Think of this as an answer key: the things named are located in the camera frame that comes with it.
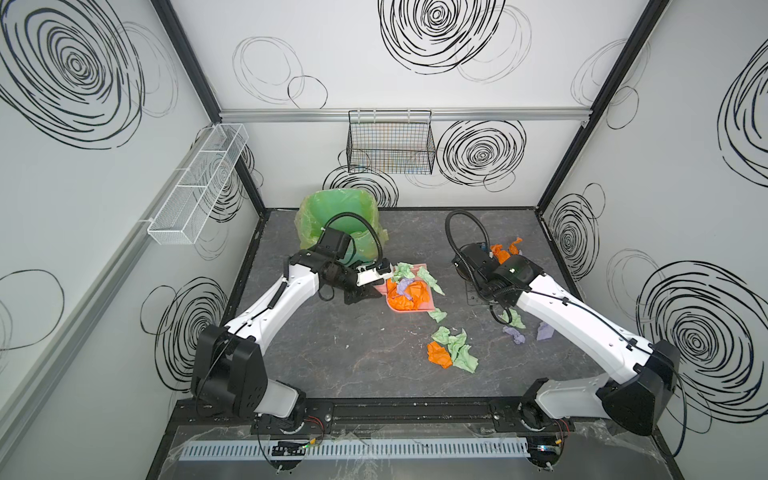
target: mesh basket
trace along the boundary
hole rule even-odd
[[[242,124],[216,125],[147,233],[160,245],[195,243],[247,141]]]
[[[435,138],[432,112],[349,112],[346,164],[349,172],[373,169],[386,174],[432,174]]]

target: trash can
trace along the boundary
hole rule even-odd
[[[368,220],[382,246],[389,239],[387,231],[379,223],[379,208],[370,192],[355,188],[336,188],[315,192],[302,200],[299,213],[293,221],[296,232],[299,234],[301,248],[309,248],[317,243],[321,234],[320,229],[331,217],[342,212],[353,212]],[[333,222],[331,227],[352,236],[353,244],[349,245],[349,250],[343,259],[344,263],[376,259],[376,243],[366,226],[359,220],[343,217]]]

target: robotic arm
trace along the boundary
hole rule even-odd
[[[457,248],[450,220],[461,214],[483,232],[482,243]],[[343,290],[346,304],[380,298],[373,288],[392,276],[392,266],[379,247],[372,266],[345,266],[351,237],[329,225],[318,243],[286,261],[283,275],[251,307],[226,326],[208,326],[200,335],[191,391],[231,415],[252,418],[266,413],[284,419],[286,429],[303,418],[303,394],[268,379],[262,355],[277,331],[299,306],[324,284]],[[570,298],[543,269],[521,255],[500,264],[488,251],[488,235],[474,216],[463,210],[445,220],[446,234],[456,256],[460,276],[471,281],[478,294],[502,309],[516,306],[552,325],[584,350],[605,371],[589,378],[556,382],[539,379],[526,392],[519,407],[521,419],[532,430],[565,416],[610,418],[638,435],[650,435],[674,390],[680,352],[667,342],[651,344],[645,338],[612,323],[592,308]]]

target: green crumpled paper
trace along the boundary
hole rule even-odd
[[[470,373],[475,373],[475,369],[478,368],[478,360],[477,357],[469,355],[469,349],[469,345],[462,346],[458,349],[456,358],[451,358],[451,361],[453,362],[453,366],[457,366]]]
[[[525,324],[523,323],[522,319],[520,318],[520,314],[517,310],[511,308],[509,309],[509,312],[512,314],[512,319],[509,319],[509,316],[507,315],[506,310],[502,314],[502,319],[505,322],[509,322],[509,326],[513,326],[516,329],[524,329]]]
[[[392,281],[395,283],[398,283],[400,280],[404,278],[415,278],[416,275],[413,274],[411,269],[413,268],[413,265],[411,263],[404,263],[400,262],[395,267],[395,274],[392,276]]]
[[[437,332],[434,332],[432,334],[432,339],[435,340],[437,343],[442,343],[445,345],[448,343],[448,338],[451,336],[451,330],[448,330],[444,326],[441,326],[437,329]]]
[[[435,319],[437,323],[440,323],[448,316],[448,314],[439,308],[436,308],[434,312],[429,312],[429,316]]]
[[[442,288],[440,288],[440,285],[437,284],[437,280],[435,280],[435,277],[432,276],[432,274],[429,272],[429,270],[427,270],[426,268],[421,266],[419,268],[419,271],[416,272],[416,275],[418,275],[422,280],[427,282],[427,285],[429,285],[434,291],[436,291],[440,295],[443,295],[443,296],[445,295],[442,292]]]
[[[451,354],[451,361],[453,362],[458,355],[458,349],[462,348],[467,343],[467,332],[462,329],[461,334],[448,337],[448,352]]]

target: black wire basket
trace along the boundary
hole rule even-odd
[[[431,111],[349,111],[346,164],[351,174],[371,169],[430,175],[436,155]]]

